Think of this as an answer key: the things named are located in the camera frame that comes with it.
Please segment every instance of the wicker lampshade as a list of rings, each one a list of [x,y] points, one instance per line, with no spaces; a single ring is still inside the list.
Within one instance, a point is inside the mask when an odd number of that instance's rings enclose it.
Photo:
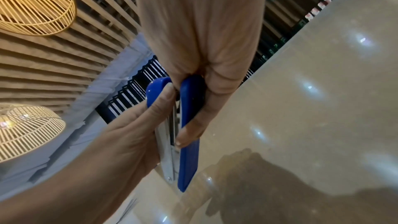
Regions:
[[[0,163],[44,145],[64,128],[65,122],[48,108],[0,103]]]
[[[56,34],[75,17],[75,0],[0,0],[0,29],[18,34]]]

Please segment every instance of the woven lampshade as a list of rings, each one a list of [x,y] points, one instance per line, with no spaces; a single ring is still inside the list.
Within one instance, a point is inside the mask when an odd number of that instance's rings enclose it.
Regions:
[[[44,145],[64,128],[65,122],[48,108],[0,103],[0,162]]]
[[[0,29],[18,34],[56,34],[75,17],[75,0],[0,0]]]

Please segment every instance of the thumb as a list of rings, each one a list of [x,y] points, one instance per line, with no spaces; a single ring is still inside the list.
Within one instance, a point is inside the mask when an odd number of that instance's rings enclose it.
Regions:
[[[153,132],[170,115],[175,105],[175,96],[173,84],[166,84],[156,101],[133,124],[141,132]]]

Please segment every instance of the human hand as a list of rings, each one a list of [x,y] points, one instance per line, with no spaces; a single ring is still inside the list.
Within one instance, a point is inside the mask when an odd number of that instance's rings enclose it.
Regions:
[[[54,177],[54,184],[67,186],[60,197],[63,211],[75,207],[76,220],[66,223],[102,224],[155,168],[160,160],[154,130],[170,115],[175,96],[170,83],[151,107],[144,101],[126,110]],[[68,204],[68,199],[81,207]]]
[[[265,0],[137,0],[145,38],[179,89],[204,76],[205,105],[178,134],[185,147],[199,138],[239,87],[255,54]]]

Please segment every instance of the fingernail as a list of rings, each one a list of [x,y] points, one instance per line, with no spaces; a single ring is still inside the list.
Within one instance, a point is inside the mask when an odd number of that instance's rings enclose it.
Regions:
[[[163,97],[163,98],[169,100],[169,99],[171,99],[171,98],[173,97],[174,93],[175,93],[175,90],[174,90],[173,84],[172,84],[172,83],[168,83],[168,84],[166,84],[166,86],[163,88],[163,90],[162,90],[162,92],[160,93],[160,95],[161,95],[161,97]]]

